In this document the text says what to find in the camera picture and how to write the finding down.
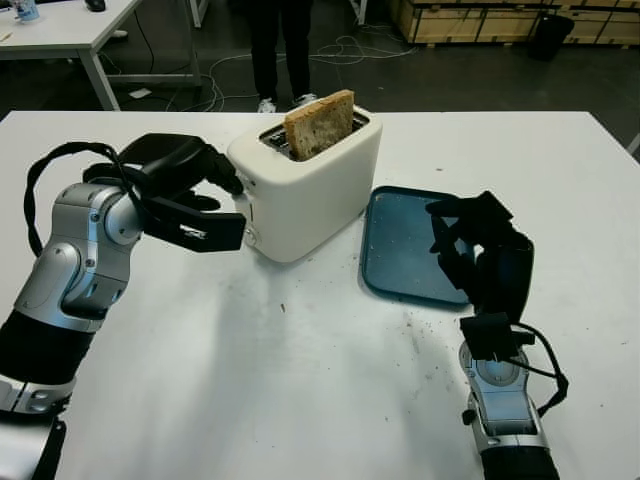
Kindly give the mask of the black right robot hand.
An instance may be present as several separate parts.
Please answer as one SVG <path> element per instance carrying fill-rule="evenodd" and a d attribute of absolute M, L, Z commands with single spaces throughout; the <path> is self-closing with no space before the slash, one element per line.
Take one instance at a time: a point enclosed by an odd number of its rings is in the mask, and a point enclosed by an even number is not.
<path fill-rule="evenodd" d="M 434 243 L 430 252 L 474 313 L 504 313 L 520 321 L 528 298 L 534 244 L 512 224 L 511 212 L 489 191 L 426 205 Z"/>

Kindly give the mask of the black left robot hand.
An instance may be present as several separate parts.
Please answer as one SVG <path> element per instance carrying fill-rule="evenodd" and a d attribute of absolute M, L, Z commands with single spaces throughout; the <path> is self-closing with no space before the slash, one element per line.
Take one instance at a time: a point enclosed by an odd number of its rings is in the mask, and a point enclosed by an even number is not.
<path fill-rule="evenodd" d="M 198 136 L 148 133 L 129 144 L 119 159 L 143 198 L 164 198 L 210 212 L 219 209 L 220 203 L 195 192 L 202 181 L 231 195 L 244 193 L 232 163 Z"/>

